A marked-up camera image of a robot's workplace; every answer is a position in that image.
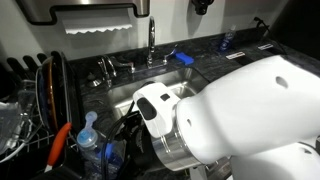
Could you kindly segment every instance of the black countertop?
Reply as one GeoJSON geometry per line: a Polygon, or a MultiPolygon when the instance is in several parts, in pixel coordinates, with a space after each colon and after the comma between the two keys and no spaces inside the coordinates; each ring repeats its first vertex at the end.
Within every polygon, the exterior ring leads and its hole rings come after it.
{"type": "MultiPolygon", "coordinates": [[[[275,50],[280,52],[280,48],[278,48],[274,41],[262,38],[264,32],[265,31],[263,28],[238,31],[233,43],[233,47],[224,53],[217,52],[217,47],[223,38],[223,35],[203,37],[157,46],[155,53],[153,54],[154,59],[162,60],[163,55],[169,54],[174,45],[178,44],[179,51],[193,57],[194,63],[184,66],[178,60],[171,59],[169,60],[168,65],[164,67],[134,74],[128,73],[125,69],[120,69],[118,70],[118,76],[112,80],[112,87],[118,87],[127,83],[185,67],[196,69],[208,81],[212,82],[243,66],[234,59],[227,59],[225,57],[226,55],[243,52],[246,54],[247,58],[257,61],[262,58],[277,54],[267,50],[259,50],[257,48],[258,46],[265,44],[274,45],[275,50]]],[[[310,63],[320,69],[320,62],[316,59],[295,51],[289,47],[284,46],[284,48],[288,55],[303,59],[306,63],[310,63]]],[[[144,48],[113,53],[110,54],[110,56],[115,56],[116,58],[124,59],[125,61],[133,61],[137,66],[139,66],[146,63],[147,49],[144,48]]],[[[101,77],[101,71],[96,62],[97,57],[90,57],[72,61],[71,65],[79,77],[85,113],[89,111],[96,111],[98,113],[98,120],[94,123],[94,128],[101,132],[108,132],[110,125],[113,123],[111,119],[113,112],[108,110],[111,108],[109,107],[108,102],[105,100],[106,93],[109,88],[105,83],[95,88],[86,86],[86,77],[89,72],[101,77]]],[[[145,177],[145,179],[158,179],[156,177],[161,179],[186,179],[184,173],[171,172],[169,170],[150,173],[145,177]]]]}

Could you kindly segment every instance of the black dish rack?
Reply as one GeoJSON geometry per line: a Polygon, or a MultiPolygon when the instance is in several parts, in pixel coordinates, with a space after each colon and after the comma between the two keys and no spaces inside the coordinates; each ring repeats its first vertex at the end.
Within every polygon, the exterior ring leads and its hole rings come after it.
{"type": "MultiPolygon", "coordinates": [[[[55,56],[61,61],[63,77],[63,94],[66,108],[66,119],[72,122],[72,131],[66,140],[63,152],[59,157],[56,167],[43,173],[47,158],[54,140],[54,135],[46,128],[41,127],[33,138],[10,160],[0,163],[0,175],[2,180],[11,179],[83,179],[85,177],[84,162],[78,153],[75,144],[76,134],[84,127],[84,111],[78,79],[63,53],[55,56]]],[[[39,122],[39,112],[33,108],[32,121],[39,122]]],[[[15,149],[7,150],[0,159],[10,155],[15,149]]]]}

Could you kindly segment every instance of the orange handle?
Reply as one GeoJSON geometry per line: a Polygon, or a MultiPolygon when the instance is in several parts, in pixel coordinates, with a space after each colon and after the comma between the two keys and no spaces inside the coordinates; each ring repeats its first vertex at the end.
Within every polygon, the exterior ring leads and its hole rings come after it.
{"type": "Polygon", "coordinates": [[[49,158],[48,158],[48,162],[47,164],[50,166],[53,166],[57,159],[60,156],[61,150],[64,146],[64,143],[66,141],[66,137],[69,133],[71,129],[71,123],[68,122],[66,123],[58,132],[57,136],[55,137],[51,150],[50,150],[50,154],[49,154],[49,158]]]}

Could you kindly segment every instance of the plastic container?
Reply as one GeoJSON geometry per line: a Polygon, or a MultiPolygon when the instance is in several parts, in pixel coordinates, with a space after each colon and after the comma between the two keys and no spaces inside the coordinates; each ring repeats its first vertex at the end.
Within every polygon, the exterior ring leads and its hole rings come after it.
{"type": "Polygon", "coordinates": [[[236,26],[232,25],[229,31],[224,35],[224,38],[219,46],[219,51],[224,52],[229,49],[234,36],[236,35],[236,26]]]}
{"type": "MultiPolygon", "coordinates": [[[[92,163],[93,175],[97,177],[101,175],[101,149],[106,139],[100,132],[91,127],[97,115],[94,114],[95,112],[89,113],[86,115],[86,127],[82,129],[77,136],[77,143],[83,157],[92,163]]],[[[109,179],[115,179],[117,177],[118,170],[123,163],[123,149],[123,144],[117,141],[107,146],[106,157],[109,163],[109,179]]]]}

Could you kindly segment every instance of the blue sponge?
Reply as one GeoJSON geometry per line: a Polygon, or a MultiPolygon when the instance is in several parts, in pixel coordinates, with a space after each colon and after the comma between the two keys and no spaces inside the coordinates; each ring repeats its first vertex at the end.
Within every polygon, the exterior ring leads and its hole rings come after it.
{"type": "Polygon", "coordinates": [[[189,65],[194,62],[193,58],[190,56],[187,56],[184,53],[177,53],[176,58],[182,62],[184,62],[184,65],[189,65]]]}

